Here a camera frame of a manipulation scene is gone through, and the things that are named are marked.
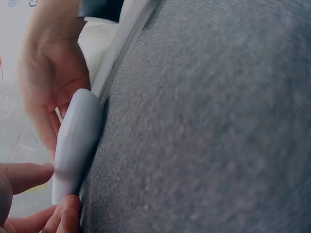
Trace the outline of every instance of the hand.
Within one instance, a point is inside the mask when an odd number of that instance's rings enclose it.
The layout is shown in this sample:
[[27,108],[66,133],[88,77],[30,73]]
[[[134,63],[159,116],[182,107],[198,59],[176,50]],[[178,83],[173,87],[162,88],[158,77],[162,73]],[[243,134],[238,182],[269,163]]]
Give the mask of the hand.
[[90,89],[88,69],[77,38],[48,43],[37,51],[25,47],[18,74],[23,103],[53,160],[60,127],[55,109],[64,117],[76,90]]
[[0,164],[0,233],[78,233],[80,231],[80,200],[77,196],[64,198],[26,218],[7,218],[13,195],[46,183],[53,166],[35,164]]

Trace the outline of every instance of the gray knit fabric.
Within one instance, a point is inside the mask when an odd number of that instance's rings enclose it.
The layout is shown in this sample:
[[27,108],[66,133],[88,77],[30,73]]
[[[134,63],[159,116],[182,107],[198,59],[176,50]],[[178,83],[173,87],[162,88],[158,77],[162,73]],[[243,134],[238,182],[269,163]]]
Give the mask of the gray knit fabric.
[[311,2],[165,0],[116,61],[86,233],[311,232]]

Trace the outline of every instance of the white rounded object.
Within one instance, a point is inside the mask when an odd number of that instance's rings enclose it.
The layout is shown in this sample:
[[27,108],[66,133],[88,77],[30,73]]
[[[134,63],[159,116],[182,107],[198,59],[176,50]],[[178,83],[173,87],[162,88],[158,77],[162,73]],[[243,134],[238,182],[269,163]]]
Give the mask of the white rounded object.
[[70,194],[78,194],[90,165],[103,126],[99,99],[86,89],[77,90],[61,124],[52,179],[52,205]]

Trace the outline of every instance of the skin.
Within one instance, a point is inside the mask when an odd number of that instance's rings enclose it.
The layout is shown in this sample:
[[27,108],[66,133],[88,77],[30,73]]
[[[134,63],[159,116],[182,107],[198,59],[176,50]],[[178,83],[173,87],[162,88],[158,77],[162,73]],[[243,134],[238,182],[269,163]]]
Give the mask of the skin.
[[78,233],[80,200],[65,197],[26,218],[8,218],[13,195],[46,183],[53,175],[53,165],[0,164],[0,233]]
[[78,0],[41,0],[32,14],[20,54],[18,80],[23,104],[54,160],[60,120],[73,94],[90,89],[78,45],[85,22],[76,18]]

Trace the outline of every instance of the finger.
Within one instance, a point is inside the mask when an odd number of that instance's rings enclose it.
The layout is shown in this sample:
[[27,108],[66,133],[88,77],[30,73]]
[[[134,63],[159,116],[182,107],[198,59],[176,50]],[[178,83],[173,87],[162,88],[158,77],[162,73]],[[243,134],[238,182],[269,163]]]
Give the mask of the finger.
[[52,164],[0,164],[0,172],[9,179],[15,195],[49,181],[54,168]]
[[62,199],[61,203],[57,206],[54,214],[45,225],[42,233],[54,233],[57,231],[61,222],[62,212],[74,209],[77,213],[80,213],[81,203],[80,199],[75,195],[70,195]]
[[41,210],[26,218],[8,218],[4,224],[7,232],[36,233],[40,232],[52,217],[56,205]]
[[62,219],[56,233],[79,233],[80,218],[75,209],[67,209],[62,213]]
[[57,136],[47,108],[42,105],[26,106],[26,111],[42,143],[48,151],[55,152]]
[[59,118],[58,118],[56,111],[53,111],[50,113],[50,119],[51,119],[51,122],[52,122],[52,125],[54,128],[54,132],[57,136],[58,132],[59,132],[59,128],[60,128],[60,121],[59,121]]

